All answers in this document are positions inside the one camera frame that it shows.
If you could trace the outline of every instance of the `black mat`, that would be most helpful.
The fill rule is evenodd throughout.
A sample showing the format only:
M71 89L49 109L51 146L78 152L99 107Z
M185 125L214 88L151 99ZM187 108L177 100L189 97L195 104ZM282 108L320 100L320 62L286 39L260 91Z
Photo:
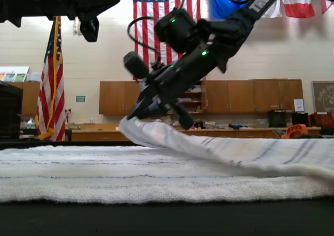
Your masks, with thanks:
M333 235L334 198L254 203L0 204L0 235Z

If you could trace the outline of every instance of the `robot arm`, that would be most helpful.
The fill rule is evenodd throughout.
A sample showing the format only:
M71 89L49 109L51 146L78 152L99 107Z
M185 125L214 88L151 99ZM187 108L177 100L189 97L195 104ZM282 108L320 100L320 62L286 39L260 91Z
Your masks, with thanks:
M249 0L240 10L220 22L201 19L197 24L183 9L174 9L160 19L154 30L161 42L185 55L170 65L160 65L150 73L138 54L124 57L125 67L139 79L141 93L128 119L166 116L172 110L183 128L189 129L193 119L177 98L196 82L218 67L225 73L229 58L246 41L254 23L276 0ZM209 36L215 35L212 42Z
M80 30L88 42L96 42L99 32L97 15L113 7L120 0L0 0L0 23L9 20L21 27L22 17L67 16L78 17Z

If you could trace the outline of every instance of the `folded towel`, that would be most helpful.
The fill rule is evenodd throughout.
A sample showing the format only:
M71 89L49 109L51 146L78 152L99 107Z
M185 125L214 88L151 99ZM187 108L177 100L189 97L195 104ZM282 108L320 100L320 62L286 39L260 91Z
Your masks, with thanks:
M0 151L0 202L141 204L312 198L334 194L333 142L186 136L122 120L146 147Z

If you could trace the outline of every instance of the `bottle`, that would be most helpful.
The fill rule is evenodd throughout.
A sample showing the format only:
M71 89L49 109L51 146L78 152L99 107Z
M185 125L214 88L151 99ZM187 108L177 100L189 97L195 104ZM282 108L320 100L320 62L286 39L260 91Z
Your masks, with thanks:
M33 118L31 118L31 119L27 122L27 129L35 129L35 121L33 120Z

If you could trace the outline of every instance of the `orange object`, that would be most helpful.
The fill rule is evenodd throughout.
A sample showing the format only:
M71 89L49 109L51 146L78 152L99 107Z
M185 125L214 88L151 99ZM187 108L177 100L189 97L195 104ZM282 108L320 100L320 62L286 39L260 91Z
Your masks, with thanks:
M307 127L304 124L291 126L287 129L286 132L283 132L279 129L274 129L273 132L276 133L279 138L293 138L293 134L295 132L300 132L301 135L308 135Z
M321 128L334 128L334 121L330 112L315 112L308 116L309 125Z

